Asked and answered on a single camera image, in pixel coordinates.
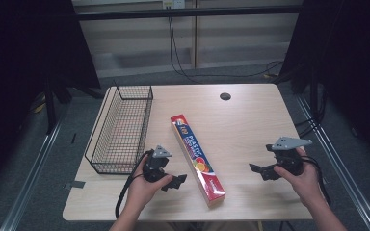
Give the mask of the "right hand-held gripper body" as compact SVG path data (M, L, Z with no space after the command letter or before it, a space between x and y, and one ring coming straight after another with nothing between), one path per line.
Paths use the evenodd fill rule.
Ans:
M275 143L267 144L266 149L275 154L276 165L283 167L291 174L298 176L303 173L303 161L298 147L312 144L312 140L280 137Z

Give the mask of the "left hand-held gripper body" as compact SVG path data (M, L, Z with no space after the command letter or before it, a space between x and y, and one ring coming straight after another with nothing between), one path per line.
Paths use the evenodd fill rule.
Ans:
M148 150L145 154L147 159L143 165L143 176L148 182L157 182L166 175L164 167L172 154L161 145Z

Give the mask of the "plastic wrap box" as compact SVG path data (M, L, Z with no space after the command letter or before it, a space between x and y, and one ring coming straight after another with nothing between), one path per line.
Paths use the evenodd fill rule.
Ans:
M208 206L222 202L226 192L215 170L206 157L185 115L171 117L172 129L198 182Z

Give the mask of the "black wire basket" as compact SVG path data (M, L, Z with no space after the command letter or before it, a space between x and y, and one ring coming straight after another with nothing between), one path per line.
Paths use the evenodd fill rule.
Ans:
M145 149L152 86L107 89L85 150L98 174L129 174Z

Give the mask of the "person's left hand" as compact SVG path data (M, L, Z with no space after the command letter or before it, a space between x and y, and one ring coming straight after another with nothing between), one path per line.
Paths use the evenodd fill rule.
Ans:
M123 211L139 214L153 196L172 180L171 175L166 175L162 179L150 183L143 177L141 167L134 173L135 179L129 186L128 196Z

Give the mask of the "person's right hand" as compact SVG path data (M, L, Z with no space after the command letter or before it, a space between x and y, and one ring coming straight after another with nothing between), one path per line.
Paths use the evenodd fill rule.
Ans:
M326 205L321 193L316 168L309 163L303 164L303 173L296 176L283 167L275 166L274 171L288 181L307 209Z

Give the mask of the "grey tape piece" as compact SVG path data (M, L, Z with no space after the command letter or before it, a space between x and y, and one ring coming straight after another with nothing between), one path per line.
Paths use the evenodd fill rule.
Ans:
M83 189L84 186L85 182L83 181L69 181L65 183L64 188L66 190L71 190L72 188Z

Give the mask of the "narrow black curtain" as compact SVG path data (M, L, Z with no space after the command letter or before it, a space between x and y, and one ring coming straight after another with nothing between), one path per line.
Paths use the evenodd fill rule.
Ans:
M370 0L303 0L280 74L316 79L370 146Z

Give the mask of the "black stand leg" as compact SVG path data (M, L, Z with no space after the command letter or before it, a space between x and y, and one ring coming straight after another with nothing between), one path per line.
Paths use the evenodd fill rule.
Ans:
M47 132L46 134L49 135L57 124L54 100L53 100L53 92L50 87L50 80L48 78L45 79L44 83L44 96L45 96L45 105L46 105L46 112L47 112Z

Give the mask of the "black horizontal bar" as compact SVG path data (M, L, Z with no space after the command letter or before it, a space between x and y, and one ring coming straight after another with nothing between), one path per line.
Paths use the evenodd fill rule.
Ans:
M143 10L129 12L88 12L76 13L74 17L79 21L86 20L113 20L113 19L139 19L139 18L173 18L173 17L199 17L222 15L247 15L247 14L280 14L299 13L304 7L270 6L270 7L243 7L243 8L202 8L202 9L174 9L174 10Z

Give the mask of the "wide black curtain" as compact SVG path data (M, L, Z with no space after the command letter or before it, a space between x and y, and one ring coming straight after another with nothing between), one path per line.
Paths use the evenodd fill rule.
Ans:
M0 0L0 168L35 97L99 88L72 0Z

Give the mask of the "metal floor rail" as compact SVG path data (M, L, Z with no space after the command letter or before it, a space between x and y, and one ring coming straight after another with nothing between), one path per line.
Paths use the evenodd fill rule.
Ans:
M50 151L58 137L63 125L63 121L68 111L68 106L62 106L59 112L59 118L55 122L54 128L44 137L40 151L34 161L28 176L14 201L10 211L7 213L0 231L16 231L17 227L25 213L29 200L32 196L34 187L40 179L40 174L50 154Z
M359 189L354 178L350 174L349 170L346 168L345 164L341 160L339 153L330 141L329 136L325 132L321 125L316 125L314 122L309 122L312 132L317 137L318 142L327 154L336 174L341 180L343 187L345 188L347 194L351 198L353 204L355 205L358 213L360 214L362 220L364 221L367 229L370 231L370 203L364 196L364 194Z

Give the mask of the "white wall outlet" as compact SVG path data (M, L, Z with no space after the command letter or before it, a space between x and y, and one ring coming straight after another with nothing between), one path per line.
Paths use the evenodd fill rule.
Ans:
M162 0L162 4L166 10L185 8L185 0Z

